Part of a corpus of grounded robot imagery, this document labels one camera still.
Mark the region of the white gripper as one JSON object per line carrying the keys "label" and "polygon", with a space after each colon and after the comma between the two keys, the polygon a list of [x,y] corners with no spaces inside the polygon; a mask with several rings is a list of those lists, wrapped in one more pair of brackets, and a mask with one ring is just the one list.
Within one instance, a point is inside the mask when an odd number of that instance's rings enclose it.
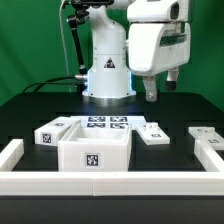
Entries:
{"label": "white gripper", "polygon": [[128,59],[134,75],[143,78],[147,101],[157,100],[154,75],[168,70],[166,90],[175,91],[178,66],[190,58],[190,25],[175,23],[133,23],[129,29]]}

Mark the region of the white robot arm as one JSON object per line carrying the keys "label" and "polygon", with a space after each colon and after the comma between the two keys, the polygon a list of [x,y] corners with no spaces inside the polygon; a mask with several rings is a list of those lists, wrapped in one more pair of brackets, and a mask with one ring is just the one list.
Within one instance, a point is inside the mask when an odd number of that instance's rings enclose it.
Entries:
{"label": "white robot arm", "polygon": [[156,76],[167,72],[166,89],[176,89],[179,67],[189,61],[190,0],[114,0],[125,9],[129,29],[110,19],[106,7],[90,7],[93,65],[83,97],[108,105],[133,98],[131,77],[141,76],[146,99],[157,100]]}

